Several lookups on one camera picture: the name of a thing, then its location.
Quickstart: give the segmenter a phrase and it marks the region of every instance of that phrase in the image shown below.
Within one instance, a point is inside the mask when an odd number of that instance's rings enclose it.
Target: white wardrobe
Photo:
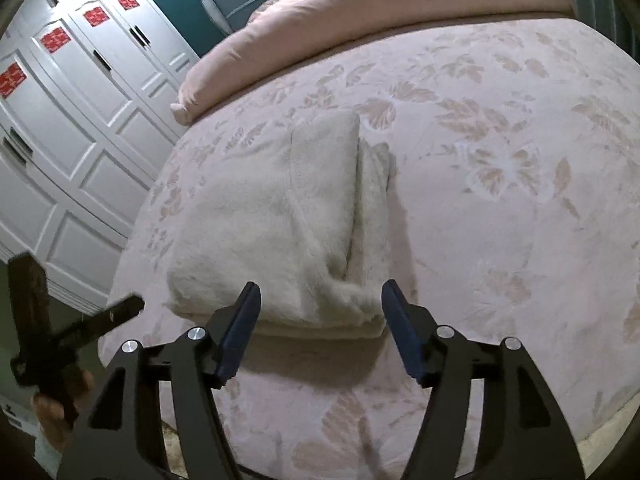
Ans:
[[[0,40],[2,261],[29,250],[53,296],[106,305],[197,60],[152,0],[25,1]]]

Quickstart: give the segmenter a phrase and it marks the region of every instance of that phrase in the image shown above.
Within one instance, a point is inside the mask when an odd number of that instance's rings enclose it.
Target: folded blanket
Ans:
[[[574,0],[302,0],[217,44],[188,72],[172,103],[193,123],[235,92],[347,41],[393,27],[510,12],[574,15]]]
[[[253,281],[257,332],[379,336],[388,147],[359,130],[354,112],[327,112],[223,159],[177,241],[172,310],[203,322]]]

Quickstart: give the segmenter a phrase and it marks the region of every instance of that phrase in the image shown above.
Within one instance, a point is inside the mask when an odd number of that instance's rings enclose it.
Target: pink floral bedspread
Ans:
[[[143,315],[101,342],[173,340],[192,323],[163,305],[184,216],[227,153],[327,108],[356,110],[396,158],[392,276],[469,338],[519,337],[576,438],[640,389],[640,66],[559,16],[396,31],[263,81],[185,134],[146,199],[111,301]],[[400,478],[428,392],[388,335],[255,336],[215,393],[238,460],[284,479]],[[478,441],[481,395],[460,471]],[[173,420],[170,393],[162,391]]]

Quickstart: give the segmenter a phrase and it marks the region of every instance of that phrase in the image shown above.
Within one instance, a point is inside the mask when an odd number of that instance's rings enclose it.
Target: hand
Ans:
[[[95,387],[94,376],[90,372],[85,370],[82,372],[82,376],[84,377],[86,392],[81,397],[74,399],[74,405],[78,413],[81,413],[89,393]],[[65,410],[62,404],[43,394],[35,394],[31,397],[31,407],[42,426],[44,437],[49,441],[53,449],[62,453],[65,450],[66,442],[72,429],[65,422]]]

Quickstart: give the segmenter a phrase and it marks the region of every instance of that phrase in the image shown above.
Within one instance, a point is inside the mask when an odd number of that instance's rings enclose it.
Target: rolled pink comforter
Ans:
[[[215,46],[194,65],[172,104],[193,123],[235,92],[347,41],[416,23],[510,14],[574,15],[574,0],[304,0],[264,16]]]

